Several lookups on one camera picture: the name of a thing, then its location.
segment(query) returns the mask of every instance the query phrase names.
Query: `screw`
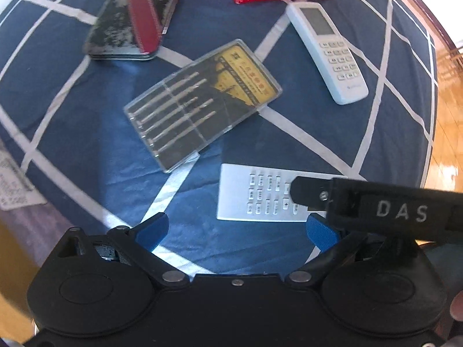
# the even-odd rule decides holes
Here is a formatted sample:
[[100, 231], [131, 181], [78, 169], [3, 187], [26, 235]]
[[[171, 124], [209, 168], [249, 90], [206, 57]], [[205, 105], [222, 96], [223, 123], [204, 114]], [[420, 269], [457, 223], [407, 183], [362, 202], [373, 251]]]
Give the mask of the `screw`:
[[312, 279], [312, 275], [310, 275], [307, 271], [293, 271], [289, 275], [289, 279], [295, 283], [306, 283]]
[[178, 270], [171, 270], [163, 273], [163, 279], [169, 283], [181, 282], [184, 278], [185, 274]]
[[231, 282], [232, 282], [232, 285], [235, 285], [235, 286], [242, 286], [243, 284], [245, 284], [244, 281], [241, 279], [233, 279]]
[[320, 200], [322, 201], [326, 201], [328, 199], [328, 192], [327, 191], [323, 191], [320, 193]]

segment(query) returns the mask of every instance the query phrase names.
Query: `wallet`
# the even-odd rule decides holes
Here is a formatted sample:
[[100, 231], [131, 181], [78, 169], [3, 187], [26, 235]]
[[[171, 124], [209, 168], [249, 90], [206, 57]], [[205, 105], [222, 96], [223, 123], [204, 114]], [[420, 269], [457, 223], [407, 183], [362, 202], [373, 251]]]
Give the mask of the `wallet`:
[[84, 44], [97, 60], [156, 56], [178, 0], [107, 0]]

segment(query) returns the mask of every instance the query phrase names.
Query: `flat white remote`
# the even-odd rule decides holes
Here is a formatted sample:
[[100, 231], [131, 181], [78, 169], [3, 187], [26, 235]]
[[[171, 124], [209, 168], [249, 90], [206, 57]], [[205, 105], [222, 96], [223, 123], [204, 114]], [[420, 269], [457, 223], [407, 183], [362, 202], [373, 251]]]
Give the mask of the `flat white remote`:
[[248, 165], [222, 164], [217, 219], [255, 222], [305, 222], [307, 207], [289, 196], [297, 176], [344, 177], [327, 173], [290, 171]]
[[295, 2], [286, 14], [318, 67], [334, 101], [348, 104], [365, 98], [368, 87], [344, 38], [318, 3]]

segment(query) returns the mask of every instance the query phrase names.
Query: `checkered fabric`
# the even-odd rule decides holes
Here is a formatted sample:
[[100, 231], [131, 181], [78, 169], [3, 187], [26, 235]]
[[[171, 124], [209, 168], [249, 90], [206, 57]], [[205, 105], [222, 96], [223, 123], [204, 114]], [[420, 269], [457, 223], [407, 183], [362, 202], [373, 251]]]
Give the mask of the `checkered fabric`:
[[[285, 274], [313, 250], [304, 224], [218, 221], [221, 163], [424, 184], [435, 49], [400, 0], [321, 2], [370, 90], [345, 106], [332, 100], [284, 14], [289, 1], [180, 0], [158, 58], [96, 62], [82, 44], [104, 1], [13, 0], [0, 14], [0, 137], [40, 192], [87, 233], [165, 211], [170, 232], [155, 253], [188, 273]], [[162, 173], [123, 106], [236, 38], [283, 94], [198, 160]], [[32, 238], [35, 228], [28, 226]]]

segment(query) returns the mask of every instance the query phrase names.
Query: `red strap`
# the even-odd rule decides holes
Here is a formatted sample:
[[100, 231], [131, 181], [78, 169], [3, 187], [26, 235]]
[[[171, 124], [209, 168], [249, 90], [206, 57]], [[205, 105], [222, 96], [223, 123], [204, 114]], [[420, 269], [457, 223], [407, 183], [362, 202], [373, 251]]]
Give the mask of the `red strap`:
[[130, 21], [142, 53], [157, 50], [161, 40], [161, 25], [152, 0], [128, 0]]

